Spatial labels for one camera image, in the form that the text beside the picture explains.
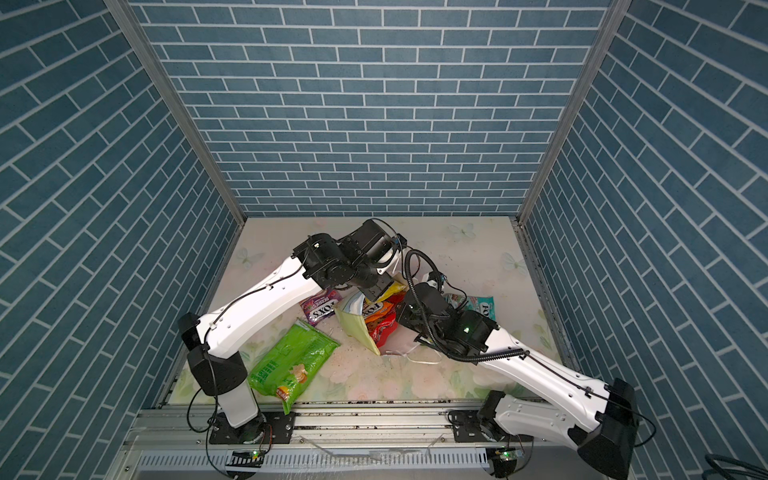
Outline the bright green snack packet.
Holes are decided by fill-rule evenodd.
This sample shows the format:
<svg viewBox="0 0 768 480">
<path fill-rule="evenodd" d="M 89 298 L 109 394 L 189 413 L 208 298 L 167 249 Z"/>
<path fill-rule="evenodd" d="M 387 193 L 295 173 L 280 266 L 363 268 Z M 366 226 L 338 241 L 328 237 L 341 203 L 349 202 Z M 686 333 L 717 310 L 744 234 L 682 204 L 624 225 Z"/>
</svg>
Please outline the bright green snack packet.
<svg viewBox="0 0 768 480">
<path fill-rule="evenodd" d="M 340 343 L 310 324 L 297 321 L 250 371 L 248 385 L 280 400 L 289 414 Z"/>
</svg>

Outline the teal Fox's candy bag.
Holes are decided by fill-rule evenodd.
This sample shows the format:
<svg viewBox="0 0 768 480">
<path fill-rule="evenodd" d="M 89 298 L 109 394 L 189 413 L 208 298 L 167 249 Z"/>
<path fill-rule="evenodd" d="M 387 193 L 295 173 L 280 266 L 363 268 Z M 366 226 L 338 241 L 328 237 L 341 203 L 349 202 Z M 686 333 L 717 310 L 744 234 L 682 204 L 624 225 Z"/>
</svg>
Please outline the teal Fox's candy bag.
<svg viewBox="0 0 768 480">
<path fill-rule="evenodd" d="M 470 310 L 480 313 L 492 321 L 496 320 L 495 301 L 493 297 L 468 296 L 455 293 L 445 293 L 445 300 L 456 310 Z"/>
</svg>

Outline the white green paper bag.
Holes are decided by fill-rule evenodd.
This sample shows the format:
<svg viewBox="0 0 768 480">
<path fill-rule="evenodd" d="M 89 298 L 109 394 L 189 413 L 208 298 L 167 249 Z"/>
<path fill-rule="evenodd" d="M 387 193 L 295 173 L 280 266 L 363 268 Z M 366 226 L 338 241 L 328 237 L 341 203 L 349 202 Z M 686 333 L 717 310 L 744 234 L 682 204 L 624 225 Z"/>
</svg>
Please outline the white green paper bag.
<svg viewBox="0 0 768 480">
<path fill-rule="evenodd" d="M 403 357 L 410 363 L 421 365 L 438 365 L 443 361 L 444 357 L 439 352 L 429 350 L 416 340 L 415 331 L 401 326 L 398 322 L 397 329 L 388 337 L 386 343 L 382 347 L 376 347 L 367 333 L 362 316 L 363 308 L 370 303 L 375 302 L 370 302 L 361 291 L 356 291 L 334 307 L 341 328 L 347 336 L 356 339 L 377 356 Z"/>
</svg>

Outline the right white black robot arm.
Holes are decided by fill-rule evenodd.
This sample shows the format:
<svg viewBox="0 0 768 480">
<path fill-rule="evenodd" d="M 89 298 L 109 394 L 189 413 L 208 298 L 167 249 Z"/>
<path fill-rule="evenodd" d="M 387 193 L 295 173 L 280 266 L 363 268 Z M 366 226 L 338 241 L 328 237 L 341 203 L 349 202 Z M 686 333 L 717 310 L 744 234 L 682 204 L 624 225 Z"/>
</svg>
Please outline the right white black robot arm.
<svg viewBox="0 0 768 480">
<path fill-rule="evenodd" d="M 574 450 L 594 470 L 625 479 L 637 446 L 640 415 L 634 388 L 571 370 L 529 348 L 481 312 L 452 305 L 422 282 L 396 307 L 397 322 L 456 362 L 496 372 L 541 398 L 490 393 L 476 417 L 486 436 L 538 437 Z"/>
</svg>

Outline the orange yellow snack packet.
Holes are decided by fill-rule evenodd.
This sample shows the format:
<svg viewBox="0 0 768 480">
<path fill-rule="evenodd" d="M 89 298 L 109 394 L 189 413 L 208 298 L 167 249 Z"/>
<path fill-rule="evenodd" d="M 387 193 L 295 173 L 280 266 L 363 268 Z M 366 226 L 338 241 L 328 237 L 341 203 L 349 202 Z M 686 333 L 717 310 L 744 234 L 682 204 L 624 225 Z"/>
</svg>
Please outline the orange yellow snack packet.
<svg viewBox="0 0 768 480">
<path fill-rule="evenodd" d="M 392 295 L 383 301 L 368 304 L 362 310 L 362 316 L 365 323 L 369 324 L 385 318 L 395 311 L 396 306 L 403 300 L 403 298 L 404 294 L 400 293 Z"/>
</svg>

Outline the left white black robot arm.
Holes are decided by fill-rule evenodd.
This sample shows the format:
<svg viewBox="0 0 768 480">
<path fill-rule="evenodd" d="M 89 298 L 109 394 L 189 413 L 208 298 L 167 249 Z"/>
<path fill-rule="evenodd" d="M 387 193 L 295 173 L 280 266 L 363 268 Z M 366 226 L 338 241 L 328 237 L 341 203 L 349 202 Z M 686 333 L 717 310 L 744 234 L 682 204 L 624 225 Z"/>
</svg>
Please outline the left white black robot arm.
<svg viewBox="0 0 768 480">
<path fill-rule="evenodd" d="M 193 377 L 230 427 L 263 421 L 247 386 L 240 348 L 290 307 L 325 290 L 354 287 L 370 301 L 381 298 L 394 283 L 407 246 L 405 237 L 387 227 L 372 218 L 338 239 L 310 235 L 275 271 L 234 300 L 177 320 Z"/>
</svg>

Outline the purple Fox's candy bag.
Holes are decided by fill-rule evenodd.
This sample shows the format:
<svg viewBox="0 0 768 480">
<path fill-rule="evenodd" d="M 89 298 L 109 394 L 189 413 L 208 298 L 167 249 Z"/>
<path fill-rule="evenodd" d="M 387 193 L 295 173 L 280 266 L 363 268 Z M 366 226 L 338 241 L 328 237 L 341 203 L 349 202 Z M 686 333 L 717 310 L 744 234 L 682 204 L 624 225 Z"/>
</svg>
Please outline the purple Fox's candy bag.
<svg viewBox="0 0 768 480">
<path fill-rule="evenodd" d="M 337 290 L 329 289 L 303 300 L 300 307 L 306 321 L 316 326 L 335 314 L 334 307 L 341 300 L 342 296 Z"/>
</svg>

